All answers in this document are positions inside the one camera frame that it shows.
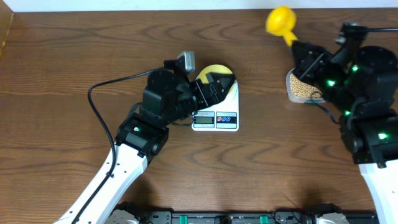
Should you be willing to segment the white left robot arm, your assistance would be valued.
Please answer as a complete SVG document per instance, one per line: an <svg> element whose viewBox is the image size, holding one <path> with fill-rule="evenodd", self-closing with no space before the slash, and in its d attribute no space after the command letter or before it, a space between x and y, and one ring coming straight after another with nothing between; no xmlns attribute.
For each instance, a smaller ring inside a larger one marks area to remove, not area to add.
<svg viewBox="0 0 398 224"><path fill-rule="evenodd" d="M110 152L93 180L58 223L104 223L130 185L145 171L169 138L168 125L226 101L235 75L221 67L190 81L179 68L146 72L142 103L134 105L110 137Z"/></svg>

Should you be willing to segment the yellow measuring scoop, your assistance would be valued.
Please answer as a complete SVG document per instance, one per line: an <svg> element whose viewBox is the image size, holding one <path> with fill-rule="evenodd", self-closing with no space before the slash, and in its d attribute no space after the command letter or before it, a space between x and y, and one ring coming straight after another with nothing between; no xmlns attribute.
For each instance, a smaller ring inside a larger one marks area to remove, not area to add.
<svg viewBox="0 0 398 224"><path fill-rule="evenodd" d="M282 37L287 46L291 47L293 42L298 40L292 32L296 21L296 14L291 8L280 6L269 13L265 23L265 30L269 34Z"/></svg>

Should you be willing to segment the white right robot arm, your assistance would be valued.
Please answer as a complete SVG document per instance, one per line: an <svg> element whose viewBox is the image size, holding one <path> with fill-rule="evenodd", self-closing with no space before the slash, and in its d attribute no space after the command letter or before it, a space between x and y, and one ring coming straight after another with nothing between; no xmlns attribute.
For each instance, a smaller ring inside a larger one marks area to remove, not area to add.
<svg viewBox="0 0 398 224"><path fill-rule="evenodd" d="M397 57L349 40L334 54L294 41L294 75L340 112L341 139L367 183L380 223L397 223Z"/></svg>

